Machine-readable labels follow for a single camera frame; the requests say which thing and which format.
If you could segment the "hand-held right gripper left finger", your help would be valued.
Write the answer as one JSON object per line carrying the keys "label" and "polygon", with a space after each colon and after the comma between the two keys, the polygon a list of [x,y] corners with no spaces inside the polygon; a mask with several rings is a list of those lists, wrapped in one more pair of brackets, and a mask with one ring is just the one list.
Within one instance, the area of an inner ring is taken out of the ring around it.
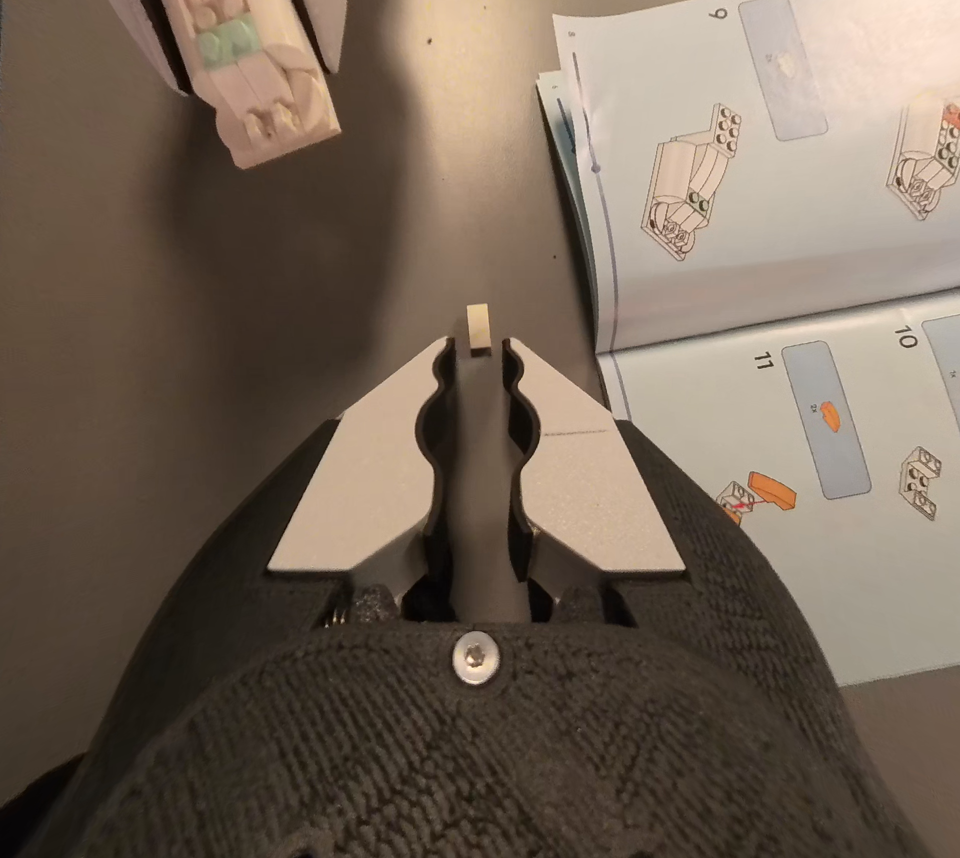
{"label": "hand-held right gripper left finger", "polygon": [[454,392],[439,338],[345,409],[272,553],[272,575],[340,575],[400,604],[423,579],[449,590],[440,452]]}

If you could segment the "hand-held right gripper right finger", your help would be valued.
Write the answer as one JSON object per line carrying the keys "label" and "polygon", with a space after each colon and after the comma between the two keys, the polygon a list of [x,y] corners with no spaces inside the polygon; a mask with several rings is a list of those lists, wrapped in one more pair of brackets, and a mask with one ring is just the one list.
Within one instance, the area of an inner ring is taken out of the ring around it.
{"label": "hand-held right gripper right finger", "polygon": [[517,338],[502,343],[510,479],[508,550],[521,583],[570,588],[675,578],[686,566],[613,413]]}

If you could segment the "white lego brick model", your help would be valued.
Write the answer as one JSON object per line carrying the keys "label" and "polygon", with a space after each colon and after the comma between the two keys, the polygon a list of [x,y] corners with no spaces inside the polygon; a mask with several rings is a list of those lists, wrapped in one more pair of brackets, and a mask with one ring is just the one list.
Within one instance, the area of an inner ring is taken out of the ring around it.
{"label": "white lego brick model", "polygon": [[186,76],[251,168],[341,132],[322,52],[295,0],[161,0]]}

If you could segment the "open instruction booklet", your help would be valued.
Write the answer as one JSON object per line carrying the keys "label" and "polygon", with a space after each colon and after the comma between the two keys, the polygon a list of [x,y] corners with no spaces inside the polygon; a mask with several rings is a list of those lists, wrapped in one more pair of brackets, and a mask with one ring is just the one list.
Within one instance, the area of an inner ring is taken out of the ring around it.
{"label": "open instruction booklet", "polygon": [[958,666],[959,0],[553,16],[606,399],[839,684]]}

